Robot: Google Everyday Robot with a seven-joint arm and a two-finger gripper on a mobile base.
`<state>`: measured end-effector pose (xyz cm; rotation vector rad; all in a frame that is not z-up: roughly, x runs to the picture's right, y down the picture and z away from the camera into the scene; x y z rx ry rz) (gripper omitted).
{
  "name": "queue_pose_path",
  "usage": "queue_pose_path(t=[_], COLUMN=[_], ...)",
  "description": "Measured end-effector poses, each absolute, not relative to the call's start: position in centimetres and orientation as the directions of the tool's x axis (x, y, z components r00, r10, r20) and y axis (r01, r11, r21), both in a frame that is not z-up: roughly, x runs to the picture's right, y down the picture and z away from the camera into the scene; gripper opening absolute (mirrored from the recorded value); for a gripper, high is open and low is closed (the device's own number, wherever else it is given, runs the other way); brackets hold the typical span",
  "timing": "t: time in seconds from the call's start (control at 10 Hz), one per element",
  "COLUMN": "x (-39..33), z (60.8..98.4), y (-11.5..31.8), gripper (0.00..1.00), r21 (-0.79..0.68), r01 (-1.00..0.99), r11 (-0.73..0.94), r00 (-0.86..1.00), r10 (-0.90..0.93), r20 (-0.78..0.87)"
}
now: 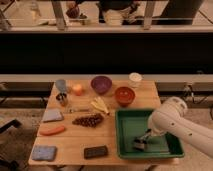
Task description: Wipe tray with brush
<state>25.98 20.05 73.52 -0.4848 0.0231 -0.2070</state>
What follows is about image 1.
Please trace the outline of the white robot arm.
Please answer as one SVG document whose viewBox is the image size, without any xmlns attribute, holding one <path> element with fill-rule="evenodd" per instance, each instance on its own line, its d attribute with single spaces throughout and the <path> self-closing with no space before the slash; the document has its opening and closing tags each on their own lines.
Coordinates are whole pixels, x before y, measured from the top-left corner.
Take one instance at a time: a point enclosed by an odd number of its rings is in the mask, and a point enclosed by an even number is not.
<svg viewBox="0 0 213 171">
<path fill-rule="evenodd" d="M 148 129 L 137 138 L 142 148 L 150 137 L 170 133 L 200 152 L 213 158 L 213 129 L 206 128 L 183 117 L 188 107 L 179 97 L 170 97 L 148 117 Z"/>
</svg>

